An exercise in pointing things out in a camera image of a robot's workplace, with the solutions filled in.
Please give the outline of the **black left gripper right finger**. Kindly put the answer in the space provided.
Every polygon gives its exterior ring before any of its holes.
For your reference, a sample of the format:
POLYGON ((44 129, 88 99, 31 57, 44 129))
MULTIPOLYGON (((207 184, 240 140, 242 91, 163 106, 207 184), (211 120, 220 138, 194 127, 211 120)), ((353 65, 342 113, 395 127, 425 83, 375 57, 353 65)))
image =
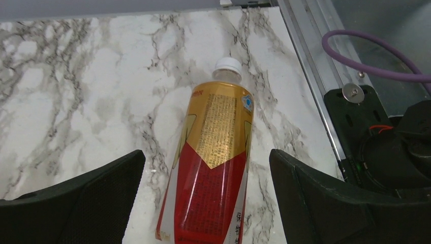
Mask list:
POLYGON ((430 202, 343 182, 280 149, 270 171, 288 243, 430 243, 430 202))

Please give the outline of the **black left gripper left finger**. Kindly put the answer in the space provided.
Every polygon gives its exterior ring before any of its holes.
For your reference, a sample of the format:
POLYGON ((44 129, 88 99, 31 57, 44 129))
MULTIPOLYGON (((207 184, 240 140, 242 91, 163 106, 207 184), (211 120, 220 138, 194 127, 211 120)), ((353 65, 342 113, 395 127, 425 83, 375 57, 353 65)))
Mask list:
POLYGON ((1 243, 121 243, 145 156, 135 150, 59 184, 1 201, 1 243))

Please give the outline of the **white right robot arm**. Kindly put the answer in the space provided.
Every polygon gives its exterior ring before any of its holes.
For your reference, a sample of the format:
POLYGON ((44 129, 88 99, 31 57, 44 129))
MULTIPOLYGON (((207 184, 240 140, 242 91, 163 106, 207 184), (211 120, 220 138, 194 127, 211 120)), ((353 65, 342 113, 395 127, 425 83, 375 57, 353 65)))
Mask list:
POLYGON ((430 101, 410 106, 397 124, 370 125, 357 150, 360 187, 397 198, 430 198, 430 101))

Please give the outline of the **red gold label bottle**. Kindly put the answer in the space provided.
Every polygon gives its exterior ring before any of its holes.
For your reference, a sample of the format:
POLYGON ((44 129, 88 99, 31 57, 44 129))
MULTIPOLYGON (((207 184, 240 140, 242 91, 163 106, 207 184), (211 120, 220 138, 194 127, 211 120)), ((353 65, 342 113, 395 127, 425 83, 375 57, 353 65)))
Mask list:
POLYGON ((241 63, 217 61, 190 97, 155 230, 166 243, 241 243, 254 99, 241 63))

